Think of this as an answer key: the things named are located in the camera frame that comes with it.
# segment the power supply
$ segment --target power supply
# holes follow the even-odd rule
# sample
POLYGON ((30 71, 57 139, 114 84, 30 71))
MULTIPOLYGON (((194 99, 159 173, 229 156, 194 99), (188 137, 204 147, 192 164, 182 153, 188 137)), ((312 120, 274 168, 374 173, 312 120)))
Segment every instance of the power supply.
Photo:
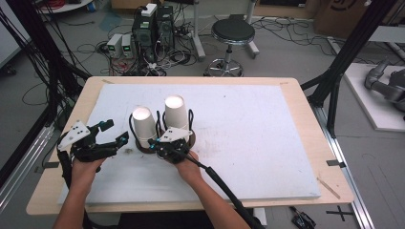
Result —
POLYGON ((124 54, 124 58, 134 58, 134 41, 131 39, 131 34, 123 34, 122 35, 122 52, 124 54))
POLYGON ((114 34, 108 41, 107 48, 112 58, 119 58, 122 55, 122 34, 114 34))

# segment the wooden table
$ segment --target wooden table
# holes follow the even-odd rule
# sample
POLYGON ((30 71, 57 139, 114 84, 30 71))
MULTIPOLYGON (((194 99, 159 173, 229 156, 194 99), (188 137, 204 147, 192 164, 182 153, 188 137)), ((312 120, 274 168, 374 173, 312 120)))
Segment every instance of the wooden table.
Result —
MULTIPOLYGON (((75 108, 63 132, 68 132, 76 120, 86 123, 98 94, 104 84, 205 84, 205 85, 274 85, 280 86, 288 104, 292 119, 301 137, 309 163, 318 181, 321 197, 316 199, 264 199, 244 201, 245 207, 267 207, 279 205, 350 203, 353 194, 339 166, 329 166, 327 160, 334 160, 329 144, 310 108, 298 82, 293 78, 271 77, 112 77, 94 76, 90 78, 77 100, 75 108)), ((50 162, 58 161, 53 152, 50 162)), ((64 180, 62 170, 46 169, 28 204, 30 215, 58 214, 61 205, 57 203, 64 180)), ((92 204, 86 207, 90 213, 144 212, 199 210, 196 203, 121 203, 92 204)))

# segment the robotic hand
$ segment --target robotic hand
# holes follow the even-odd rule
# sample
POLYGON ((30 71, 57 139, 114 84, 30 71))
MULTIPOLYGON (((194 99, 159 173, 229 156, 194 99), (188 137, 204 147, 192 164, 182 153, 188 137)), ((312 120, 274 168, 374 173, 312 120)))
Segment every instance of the robotic hand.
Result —
POLYGON ((117 150, 128 143, 128 132, 118 136, 115 141, 96 144, 96 136, 114 126, 112 119, 106 122, 101 121, 93 127, 86 127, 82 122, 77 121, 73 128, 65 133, 58 141, 57 150, 65 149, 72 144, 71 156, 75 156, 82 162, 92 162, 117 154, 117 150))
POLYGON ((149 139, 148 143, 160 158, 177 164, 188 155, 190 148, 184 138, 192 134, 191 131, 170 127, 161 138, 149 139))
POLYGON ((388 85, 378 81, 389 64, 390 61, 385 59, 371 69, 366 76, 364 86, 384 95, 388 101, 394 103, 398 110, 405 112, 405 69, 393 72, 388 85))

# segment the white paper cup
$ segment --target white paper cup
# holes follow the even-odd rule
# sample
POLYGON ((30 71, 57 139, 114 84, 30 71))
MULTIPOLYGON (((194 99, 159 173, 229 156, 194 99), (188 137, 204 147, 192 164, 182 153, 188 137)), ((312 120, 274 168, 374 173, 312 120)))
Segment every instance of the white paper cup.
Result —
POLYGON ((150 144, 149 144, 148 140, 149 140, 150 138, 156 140, 156 138, 158 138, 158 136, 157 136, 157 135, 154 135, 154 136, 149 137, 149 138, 139 138, 139 137, 138 137, 138 142, 139 142, 140 146, 141 146, 142 148, 149 149, 150 144))
POLYGON ((138 106, 132 112, 134 129, 138 141, 143 148, 149 148, 148 139, 156 139, 156 123, 151 111, 147 107, 138 106))
POLYGON ((167 127, 188 130, 188 117, 184 100, 179 95, 170 95, 164 100, 167 127))

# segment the stool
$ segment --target stool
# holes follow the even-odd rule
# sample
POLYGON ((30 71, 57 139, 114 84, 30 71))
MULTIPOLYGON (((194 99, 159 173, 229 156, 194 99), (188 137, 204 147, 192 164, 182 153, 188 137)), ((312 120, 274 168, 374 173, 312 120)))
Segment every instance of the stool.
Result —
POLYGON ((252 26, 240 19, 217 21, 211 30, 212 36, 228 44, 225 58, 215 59, 205 69, 204 76, 244 76, 242 65, 230 58, 233 45, 246 45, 253 40, 255 31, 252 26))

